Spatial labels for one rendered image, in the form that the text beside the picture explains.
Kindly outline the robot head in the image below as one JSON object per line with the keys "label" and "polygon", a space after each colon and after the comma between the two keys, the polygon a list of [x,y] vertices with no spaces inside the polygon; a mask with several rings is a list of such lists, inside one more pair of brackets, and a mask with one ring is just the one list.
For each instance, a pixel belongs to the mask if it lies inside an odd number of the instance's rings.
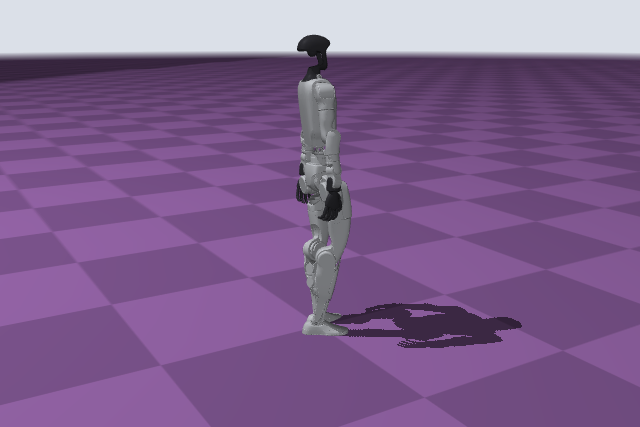
{"label": "robot head", "polygon": [[316,56],[318,59],[318,65],[308,67],[307,74],[301,82],[307,82],[312,79],[317,79],[316,74],[320,74],[320,70],[326,70],[327,68],[326,50],[329,47],[329,45],[330,45],[330,41],[325,37],[319,36],[319,35],[308,35],[299,41],[297,46],[298,52],[306,51],[310,57]]}

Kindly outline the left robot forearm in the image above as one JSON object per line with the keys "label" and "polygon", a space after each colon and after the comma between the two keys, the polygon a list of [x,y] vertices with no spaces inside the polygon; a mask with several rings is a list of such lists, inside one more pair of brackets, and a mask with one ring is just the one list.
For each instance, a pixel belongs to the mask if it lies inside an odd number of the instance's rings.
{"label": "left robot forearm", "polygon": [[[305,144],[302,131],[301,131],[300,138],[301,138],[301,143],[302,143],[302,149],[301,149],[302,154],[301,154],[301,157],[300,157],[301,158],[301,162],[300,163],[303,163],[303,173],[304,173],[305,165],[306,165],[307,162],[310,162],[311,153],[314,152],[314,147],[311,148],[311,147],[308,147]],[[299,165],[299,168],[300,168],[300,165]]]}

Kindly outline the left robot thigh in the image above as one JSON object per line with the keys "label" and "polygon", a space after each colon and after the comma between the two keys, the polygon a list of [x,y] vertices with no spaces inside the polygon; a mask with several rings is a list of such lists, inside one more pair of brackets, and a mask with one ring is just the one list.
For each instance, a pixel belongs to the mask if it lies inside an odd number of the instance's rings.
{"label": "left robot thigh", "polygon": [[[310,227],[313,238],[310,239],[304,247],[305,256],[309,260],[315,261],[316,252],[327,246],[328,242],[328,223],[318,217],[323,214],[325,202],[322,201],[318,191],[312,190],[305,182],[305,175],[299,178],[300,189],[304,194],[314,194],[308,199],[307,208],[310,221]],[[324,217],[325,218],[325,217]]]}

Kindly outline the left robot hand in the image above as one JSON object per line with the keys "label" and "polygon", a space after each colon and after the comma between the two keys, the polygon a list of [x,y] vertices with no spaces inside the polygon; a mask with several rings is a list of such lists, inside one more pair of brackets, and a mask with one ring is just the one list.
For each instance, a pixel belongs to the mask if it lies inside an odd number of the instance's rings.
{"label": "left robot hand", "polygon": [[[300,174],[301,176],[302,176],[302,175],[305,175],[305,174],[303,173],[303,163],[300,163],[299,174]],[[299,198],[299,193],[300,193],[300,198]],[[310,198],[310,196],[311,196],[311,194],[308,194],[308,199]],[[305,202],[306,202],[306,204],[308,203],[308,200],[307,200],[307,194],[304,194],[304,199],[303,199],[303,192],[302,192],[302,191],[301,191],[301,189],[300,189],[299,180],[298,180],[298,183],[297,183],[296,198],[297,198],[297,200],[298,200],[299,202],[302,202],[302,203],[305,203]],[[305,202],[304,202],[304,200],[305,200]]]}

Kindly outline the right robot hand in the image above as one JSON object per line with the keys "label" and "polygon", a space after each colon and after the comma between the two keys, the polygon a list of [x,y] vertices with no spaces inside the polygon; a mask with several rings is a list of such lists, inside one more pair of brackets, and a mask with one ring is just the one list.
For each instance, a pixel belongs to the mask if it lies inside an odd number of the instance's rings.
{"label": "right robot hand", "polygon": [[329,191],[329,194],[325,201],[325,208],[324,208],[323,214],[318,217],[319,219],[323,221],[328,221],[328,222],[330,220],[336,219],[338,216],[338,212],[342,210],[341,196],[338,194],[338,192],[341,191],[341,186],[340,188],[332,188],[332,185],[333,185],[333,180],[331,177],[329,177],[327,179],[327,186],[326,186],[326,190]]}

